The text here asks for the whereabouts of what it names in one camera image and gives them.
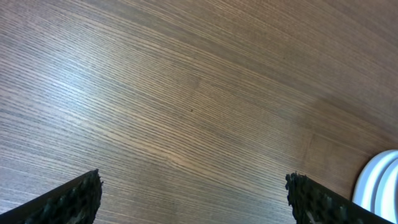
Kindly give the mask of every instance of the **wood grain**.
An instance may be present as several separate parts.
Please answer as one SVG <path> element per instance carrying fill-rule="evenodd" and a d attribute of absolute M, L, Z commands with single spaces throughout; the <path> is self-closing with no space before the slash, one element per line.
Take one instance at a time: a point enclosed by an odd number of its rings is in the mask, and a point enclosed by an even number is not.
<path fill-rule="evenodd" d="M 99 168 L 96 223 L 293 223 L 398 143 L 398 4 L 0 1 L 0 212 Z"/>

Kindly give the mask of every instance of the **white round object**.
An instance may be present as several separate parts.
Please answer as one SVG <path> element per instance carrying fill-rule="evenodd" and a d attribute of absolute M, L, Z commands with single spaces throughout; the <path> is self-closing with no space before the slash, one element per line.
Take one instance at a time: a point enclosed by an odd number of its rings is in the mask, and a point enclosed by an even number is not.
<path fill-rule="evenodd" d="M 355 204 L 375 212 L 376 193 L 382 175 L 396 159 L 398 159 L 398 150 L 393 149 L 376 155 L 366 164 L 355 185 L 353 195 Z"/>
<path fill-rule="evenodd" d="M 397 223 L 396 210 L 396 185 L 398 178 L 398 159 L 388 166 L 381 177 L 377 187 L 376 200 L 374 204 L 375 214 Z"/>

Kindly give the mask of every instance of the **black rubber tread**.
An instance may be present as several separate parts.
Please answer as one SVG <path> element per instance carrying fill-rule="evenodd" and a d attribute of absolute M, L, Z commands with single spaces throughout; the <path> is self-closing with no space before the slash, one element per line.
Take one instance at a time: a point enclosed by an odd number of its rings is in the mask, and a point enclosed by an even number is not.
<path fill-rule="evenodd" d="M 98 169 L 0 215 L 5 224 L 91 224 L 100 207 L 102 182 Z"/>
<path fill-rule="evenodd" d="M 286 175 L 287 200 L 297 224 L 391 224 L 326 187 L 296 173 Z"/>

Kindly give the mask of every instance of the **white object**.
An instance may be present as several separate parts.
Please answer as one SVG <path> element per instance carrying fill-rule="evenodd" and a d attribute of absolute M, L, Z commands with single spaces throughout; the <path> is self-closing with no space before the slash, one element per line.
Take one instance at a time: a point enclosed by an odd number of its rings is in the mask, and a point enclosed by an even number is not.
<path fill-rule="evenodd" d="M 374 213 L 392 223 L 397 223 L 396 185 L 398 177 L 398 159 L 384 172 L 377 188 Z"/>
<path fill-rule="evenodd" d="M 373 213 L 376 213 L 377 208 L 380 215 L 377 213 L 376 215 L 388 220 L 395 217 L 393 223 L 397 223 L 394 203 L 398 175 L 398 162 L 395 163 L 397 159 L 398 150 L 396 149 L 382 152 L 373 157 L 359 175 L 353 195 L 355 204 Z M 386 208 L 387 203 L 388 205 L 392 203 L 393 208 L 382 212 L 382 208 Z"/>

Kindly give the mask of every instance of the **white plate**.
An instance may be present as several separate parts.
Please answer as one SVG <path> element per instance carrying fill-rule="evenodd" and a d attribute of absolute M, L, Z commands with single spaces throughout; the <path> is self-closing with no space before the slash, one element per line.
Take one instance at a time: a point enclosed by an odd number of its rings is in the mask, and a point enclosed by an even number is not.
<path fill-rule="evenodd" d="M 381 177 L 377 188 L 376 200 L 374 204 L 375 214 L 397 223 L 396 213 L 396 186 L 398 177 L 398 159 L 388 166 Z"/>
<path fill-rule="evenodd" d="M 355 185 L 353 202 L 370 212 L 375 212 L 376 193 L 383 173 L 388 166 L 398 159 L 398 150 L 388 150 L 373 157 Z"/>

